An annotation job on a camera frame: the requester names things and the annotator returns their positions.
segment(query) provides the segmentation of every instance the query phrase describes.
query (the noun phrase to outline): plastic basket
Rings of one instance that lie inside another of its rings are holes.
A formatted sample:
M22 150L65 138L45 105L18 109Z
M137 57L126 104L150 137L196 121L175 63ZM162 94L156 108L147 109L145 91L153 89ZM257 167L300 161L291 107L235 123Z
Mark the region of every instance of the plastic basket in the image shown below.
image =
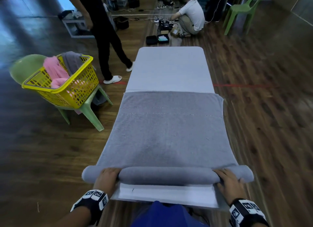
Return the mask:
M63 58L57 58L61 66L66 69ZM44 67L41 67L31 77L23 82L22 88L37 91L43 98L54 105L79 108L99 84L95 70L91 64L93 57L82 55L83 65L59 88L52 89L52 82Z

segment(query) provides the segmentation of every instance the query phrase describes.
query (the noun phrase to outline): pink towel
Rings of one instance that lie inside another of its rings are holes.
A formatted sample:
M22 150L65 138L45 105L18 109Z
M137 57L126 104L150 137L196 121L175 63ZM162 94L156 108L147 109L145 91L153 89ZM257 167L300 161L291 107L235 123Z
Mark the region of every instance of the pink towel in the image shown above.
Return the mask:
M44 68L46 69L47 73L49 74L52 80L51 87L53 85L54 86L52 87L53 89L57 89L58 87L60 87L69 78L68 73L60 65L59 60L57 59L56 56L47 57L44 61ZM55 79L65 79L65 80L62 80L64 82L61 84L60 81L53 82Z

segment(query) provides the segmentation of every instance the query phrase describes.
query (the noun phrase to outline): green plastic chair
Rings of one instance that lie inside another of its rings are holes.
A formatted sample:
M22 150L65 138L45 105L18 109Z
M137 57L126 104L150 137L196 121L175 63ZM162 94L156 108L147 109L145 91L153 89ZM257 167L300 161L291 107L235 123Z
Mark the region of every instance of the green plastic chair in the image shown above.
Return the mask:
M22 84L26 79L28 79L32 74L34 74L43 66L45 58L46 56L33 54L19 59L9 69L11 77L17 83ZM68 124L70 124L70 122L65 110L79 110L88 118L88 120L97 128L98 131L102 131L104 128L90 107L92 99L94 98L98 90L100 90L106 100L111 105L113 105L106 92L98 84L95 90L89 95L87 100L81 105L79 109L61 107L56 105L54 106L60 111Z
M246 17L246 21L244 24L244 29L246 28L246 34L248 34L250 26L251 26L251 22L256 10L257 5L260 3L261 0L256 0L256 2L253 4L252 7L250 7L250 3L252 2L252 0L248 0L247 2L245 2L244 4L235 4L233 6L230 7L227 16L225 18L223 27L226 26L226 30L224 35L227 35L229 32L229 29L231 28L235 17L237 16L237 14L239 13L246 13L247 17Z

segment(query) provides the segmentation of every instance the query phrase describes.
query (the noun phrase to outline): basket rim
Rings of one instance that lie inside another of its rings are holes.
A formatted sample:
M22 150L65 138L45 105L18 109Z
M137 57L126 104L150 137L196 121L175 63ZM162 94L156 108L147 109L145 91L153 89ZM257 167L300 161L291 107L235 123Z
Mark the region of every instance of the basket rim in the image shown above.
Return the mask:
M41 87L40 91L45 91L45 92L50 92L52 94L57 94L59 92L62 92L67 86L69 86L70 83L72 83L73 80L76 79L76 77L80 74L80 72L82 72L85 68L86 68L86 65L91 63L92 60L94 59L92 56L89 56L89 55L81 55L80 57L85 57L85 58L88 58L80 67L79 69L73 74L71 75L67 81L62 85L60 86L59 88L57 89L52 89L52 88L43 88ZM31 80L35 75L37 75L39 72L40 72L40 69L37 70L35 73L33 73L28 79L26 79L23 84L22 84L22 88L23 89L32 89L33 90L33 85L28 85L28 84L25 84L27 83L29 80Z

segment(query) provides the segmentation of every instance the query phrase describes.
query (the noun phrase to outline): blue shirt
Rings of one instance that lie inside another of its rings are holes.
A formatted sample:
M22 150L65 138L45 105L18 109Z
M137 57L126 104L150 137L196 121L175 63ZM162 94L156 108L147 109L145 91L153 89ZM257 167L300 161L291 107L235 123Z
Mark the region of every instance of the blue shirt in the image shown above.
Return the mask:
M208 225L191 217L182 205L166 207L155 201L146 213L137 217L131 227L208 227Z

